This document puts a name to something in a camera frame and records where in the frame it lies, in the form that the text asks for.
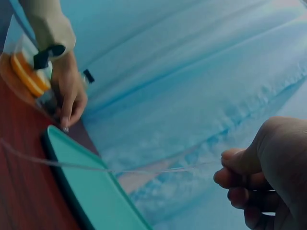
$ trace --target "teal tray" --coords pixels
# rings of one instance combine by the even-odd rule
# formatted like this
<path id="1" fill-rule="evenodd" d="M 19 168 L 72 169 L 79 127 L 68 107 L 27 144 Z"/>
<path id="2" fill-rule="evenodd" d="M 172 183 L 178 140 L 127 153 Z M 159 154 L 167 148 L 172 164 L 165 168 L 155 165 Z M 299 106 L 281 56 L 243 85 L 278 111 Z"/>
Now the teal tray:
<path id="1" fill-rule="evenodd" d="M 49 126 L 44 141 L 52 160 L 106 169 L 103 161 L 62 131 Z M 152 230 L 113 174 L 53 167 L 73 213 L 87 230 Z"/>

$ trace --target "sleeve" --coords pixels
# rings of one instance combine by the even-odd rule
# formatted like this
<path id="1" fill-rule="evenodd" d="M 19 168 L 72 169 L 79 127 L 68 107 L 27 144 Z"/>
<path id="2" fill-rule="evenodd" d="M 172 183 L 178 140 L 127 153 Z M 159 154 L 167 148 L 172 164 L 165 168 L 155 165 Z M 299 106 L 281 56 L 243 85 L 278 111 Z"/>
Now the sleeve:
<path id="1" fill-rule="evenodd" d="M 59 0 L 19 0 L 35 33 L 39 50 L 64 45 L 65 53 L 74 49 L 76 37 L 64 16 Z"/>

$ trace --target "wooden table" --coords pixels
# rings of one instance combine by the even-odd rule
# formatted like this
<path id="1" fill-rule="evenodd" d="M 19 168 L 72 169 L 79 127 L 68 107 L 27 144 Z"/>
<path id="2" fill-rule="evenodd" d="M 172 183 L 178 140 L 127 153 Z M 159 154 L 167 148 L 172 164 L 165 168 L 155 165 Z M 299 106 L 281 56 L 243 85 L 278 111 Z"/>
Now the wooden table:
<path id="1" fill-rule="evenodd" d="M 21 100 L 8 86 L 18 89 Z M 40 137 L 52 121 L 31 106 L 32 96 L 22 90 L 9 65 L 0 58 L 0 138 L 21 153 L 45 158 Z M 79 122 L 71 137 L 95 151 Z M 48 166 L 11 154 L 0 144 L 0 229 L 77 230 L 77 220 L 67 206 Z"/>

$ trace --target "mosquito net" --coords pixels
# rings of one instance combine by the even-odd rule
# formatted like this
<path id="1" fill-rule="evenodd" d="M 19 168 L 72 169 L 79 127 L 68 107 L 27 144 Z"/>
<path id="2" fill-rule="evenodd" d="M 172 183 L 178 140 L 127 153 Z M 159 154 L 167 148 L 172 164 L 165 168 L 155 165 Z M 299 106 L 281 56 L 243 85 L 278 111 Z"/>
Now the mosquito net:
<path id="1" fill-rule="evenodd" d="M 8 40 L 18 22 L 11 1 Z M 213 182 L 221 152 L 272 115 L 306 118 L 307 11 L 299 0 L 62 0 L 80 70 L 82 116 L 101 158 L 155 230 L 247 229 Z M 131 174 L 122 170 L 186 172 Z"/>

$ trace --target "clear fishing line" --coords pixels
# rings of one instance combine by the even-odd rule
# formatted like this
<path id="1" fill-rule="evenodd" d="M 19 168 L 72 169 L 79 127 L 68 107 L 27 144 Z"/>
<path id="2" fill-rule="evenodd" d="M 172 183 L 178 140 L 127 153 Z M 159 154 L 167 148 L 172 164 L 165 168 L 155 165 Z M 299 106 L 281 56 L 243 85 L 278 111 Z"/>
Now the clear fishing line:
<path id="1" fill-rule="evenodd" d="M 42 159 L 38 157 L 28 156 L 24 153 L 13 148 L 7 141 L 3 138 L 0 138 L 0 144 L 7 150 L 7 153 L 12 154 L 18 158 L 24 159 L 26 161 L 31 161 L 33 163 L 43 164 L 52 167 L 66 167 L 66 168 L 76 168 L 76 169 L 83 169 L 83 170 L 91 170 L 91 171 L 100 171 L 105 173 L 134 173 L 134 174 L 161 174 L 161 173 L 179 173 L 179 172 L 190 172 L 195 169 L 199 169 L 209 164 L 220 163 L 220 159 L 215 161 L 209 161 L 204 163 L 195 164 L 189 167 L 181 167 L 181 168 L 170 168 L 166 170 L 112 170 L 112 169 L 103 169 L 103 168 L 95 168 L 86 165 L 79 165 L 67 162 L 58 162 L 58 161 L 51 161 L 47 159 Z"/>

